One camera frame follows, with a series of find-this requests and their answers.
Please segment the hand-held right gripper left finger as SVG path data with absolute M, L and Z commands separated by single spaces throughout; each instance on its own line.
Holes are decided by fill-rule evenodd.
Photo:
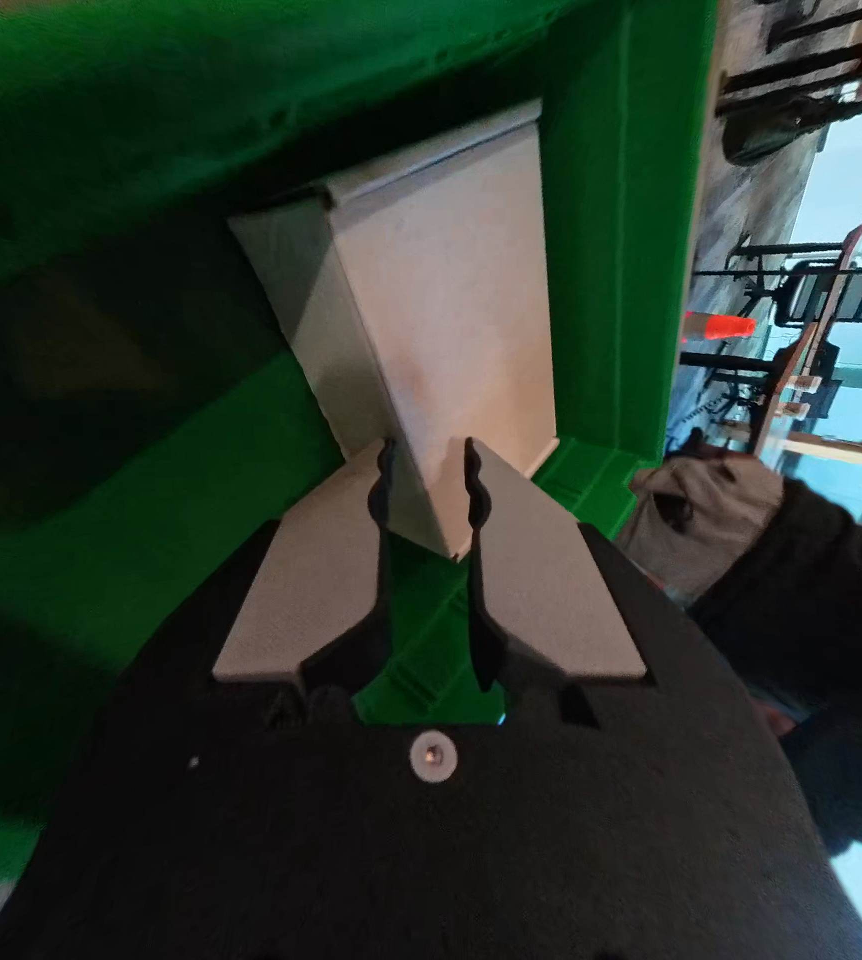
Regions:
M 357 694 L 382 672 L 395 450 L 377 439 L 283 514 L 212 667 L 216 682 Z

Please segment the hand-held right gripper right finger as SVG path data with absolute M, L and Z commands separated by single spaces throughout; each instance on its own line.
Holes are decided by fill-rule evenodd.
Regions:
M 464 443 L 464 481 L 479 689 L 642 681 L 645 662 L 574 515 L 479 438 Z

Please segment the green plastic bin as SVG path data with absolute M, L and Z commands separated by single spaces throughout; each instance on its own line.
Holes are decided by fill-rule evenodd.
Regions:
M 227 220 L 539 99 L 557 449 L 665 447 L 719 2 L 0 2 L 0 883 L 113 680 L 341 462 Z

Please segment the white cardboard box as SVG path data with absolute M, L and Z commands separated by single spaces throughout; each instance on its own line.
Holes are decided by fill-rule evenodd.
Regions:
M 467 438 L 531 477 L 558 444 L 540 99 L 228 219 L 350 460 L 393 439 L 390 529 L 470 549 Z

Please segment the grey cloth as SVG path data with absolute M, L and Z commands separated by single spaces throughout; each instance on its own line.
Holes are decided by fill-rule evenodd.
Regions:
M 635 504 L 614 543 L 683 609 L 752 548 L 785 497 L 780 474 L 728 452 L 671 457 L 629 489 Z

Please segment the person's black clothing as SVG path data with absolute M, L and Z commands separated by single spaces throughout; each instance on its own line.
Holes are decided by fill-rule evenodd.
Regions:
M 862 525 L 786 479 L 763 533 L 688 614 L 795 718 L 780 742 L 828 853 L 862 845 Z

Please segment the orange traffic cone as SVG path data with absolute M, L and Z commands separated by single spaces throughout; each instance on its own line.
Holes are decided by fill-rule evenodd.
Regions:
M 754 335 L 757 321 L 752 317 L 687 311 L 681 322 L 680 342 L 712 342 L 743 339 Z

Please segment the wooden edged desk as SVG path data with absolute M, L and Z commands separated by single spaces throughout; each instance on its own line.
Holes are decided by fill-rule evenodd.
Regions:
M 834 440 L 796 431 L 793 424 L 809 413 L 806 397 L 818 390 L 817 357 L 830 331 L 845 291 L 846 280 L 853 275 L 850 263 L 862 241 L 862 221 L 845 234 L 839 245 L 830 249 L 838 253 L 828 289 L 816 318 L 805 325 L 797 341 L 791 344 L 779 362 L 766 365 L 766 389 L 762 411 L 749 415 L 749 436 L 745 451 L 762 462 L 770 463 L 785 451 L 798 452 L 822 459 L 862 466 L 862 441 Z

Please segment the black office chair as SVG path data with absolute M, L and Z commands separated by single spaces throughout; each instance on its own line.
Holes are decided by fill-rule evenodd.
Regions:
M 725 160 L 750 167 L 862 115 L 862 1 L 787 2 L 764 62 L 722 81 L 714 114 Z

